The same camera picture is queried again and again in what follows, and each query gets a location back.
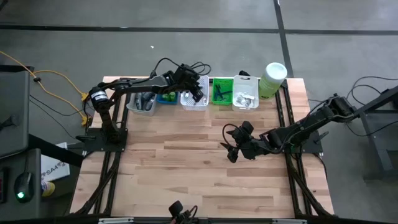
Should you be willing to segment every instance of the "white bottle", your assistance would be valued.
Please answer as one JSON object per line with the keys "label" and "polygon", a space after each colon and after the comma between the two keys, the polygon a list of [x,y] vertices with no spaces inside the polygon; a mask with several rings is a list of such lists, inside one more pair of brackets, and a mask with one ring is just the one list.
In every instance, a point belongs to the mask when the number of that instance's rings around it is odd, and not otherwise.
{"label": "white bottle", "polygon": [[281,63],[272,62],[267,65],[259,82],[260,99],[265,100],[273,97],[286,76],[287,69]]}

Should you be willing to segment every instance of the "paper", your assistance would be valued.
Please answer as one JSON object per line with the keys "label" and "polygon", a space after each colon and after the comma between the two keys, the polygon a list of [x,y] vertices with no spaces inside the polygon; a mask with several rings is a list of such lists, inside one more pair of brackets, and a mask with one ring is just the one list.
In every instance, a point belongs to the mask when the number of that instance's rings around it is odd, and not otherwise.
{"label": "paper", "polygon": [[[68,150],[68,144],[66,142],[57,144],[57,146]],[[41,168],[42,181],[57,180],[70,175],[69,164],[45,155],[42,155]]]}

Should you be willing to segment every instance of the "yellow plug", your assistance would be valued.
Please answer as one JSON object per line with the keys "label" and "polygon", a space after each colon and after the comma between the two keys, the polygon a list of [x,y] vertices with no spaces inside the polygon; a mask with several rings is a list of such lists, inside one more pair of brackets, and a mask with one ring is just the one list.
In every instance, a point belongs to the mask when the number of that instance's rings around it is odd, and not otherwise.
{"label": "yellow plug", "polygon": [[86,116],[82,116],[81,119],[83,120],[83,121],[81,122],[81,125],[82,125],[82,126],[86,126],[87,122],[90,122],[90,121],[92,120],[92,117],[89,116],[88,119],[87,119]]}
{"label": "yellow plug", "polygon": [[81,94],[81,100],[85,101],[87,99],[88,93],[82,93]]}

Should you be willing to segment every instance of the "green plastic basket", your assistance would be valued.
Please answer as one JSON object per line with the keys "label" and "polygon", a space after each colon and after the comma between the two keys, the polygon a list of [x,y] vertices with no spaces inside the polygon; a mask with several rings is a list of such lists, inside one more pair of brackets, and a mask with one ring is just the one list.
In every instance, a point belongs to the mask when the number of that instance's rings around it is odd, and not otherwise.
{"label": "green plastic basket", "polygon": [[[215,98],[216,96],[216,85],[220,85],[220,90],[222,93],[226,91],[231,91],[231,93],[223,94],[223,100],[221,99],[220,96]],[[211,101],[213,104],[216,105],[230,105],[232,104],[232,97],[233,97],[233,86],[234,86],[234,80],[233,79],[224,79],[224,78],[214,78],[213,79],[213,90],[211,93]]]}

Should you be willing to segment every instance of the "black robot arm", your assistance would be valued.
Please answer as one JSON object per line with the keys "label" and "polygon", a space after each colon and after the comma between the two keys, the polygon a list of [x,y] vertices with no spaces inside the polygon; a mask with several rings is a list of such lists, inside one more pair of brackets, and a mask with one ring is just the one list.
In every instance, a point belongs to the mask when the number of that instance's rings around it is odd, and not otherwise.
{"label": "black robot arm", "polygon": [[232,146],[226,139],[224,139],[226,143],[221,145],[227,148],[228,159],[231,162],[236,162],[239,150],[246,159],[255,159],[258,155],[288,152],[292,146],[303,144],[311,133],[330,121],[345,123],[357,117],[359,113],[345,97],[334,95],[327,99],[321,108],[309,113],[300,121],[288,127],[275,128],[262,133],[260,139],[251,136],[254,128],[249,121],[244,121],[240,127],[226,132],[235,140],[236,146]]}
{"label": "black robot arm", "polygon": [[[111,83],[100,83],[89,91],[89,97],[94,109],[102,119],[101,130],[106,142],[118,143],[120,132],[116,123],[112,121],[109,109],[126,93],[153,92],[166,94],[174,91],[190,91],[193,99],[198,102],[203,97],[199,87],[200,76],[188,65],[182,64],[175,72],[168,71],[160,76],[143,79],[120,78]],[[113,95],[108,98],[105,90],[114,90]]]}

